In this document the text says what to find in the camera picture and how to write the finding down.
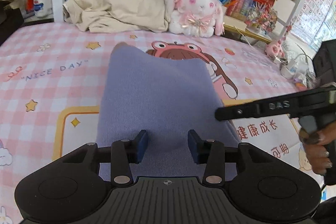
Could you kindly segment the right hand painted nails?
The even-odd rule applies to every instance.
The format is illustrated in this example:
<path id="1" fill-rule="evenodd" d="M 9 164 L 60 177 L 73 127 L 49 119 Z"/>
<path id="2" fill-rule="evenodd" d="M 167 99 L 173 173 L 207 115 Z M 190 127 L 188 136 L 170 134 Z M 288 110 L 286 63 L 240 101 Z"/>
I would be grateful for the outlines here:
<path id="1" fill-rule="evenodd" d="M 335 122 L 325 128 L 309 135 L 303 128 L 300 128 L 299 138 L 303 143 L 306 157 L 315 174 L 324 176 L 333 163 L 329 159 L 329 152 L 325 146 L 336 138 Z"/>

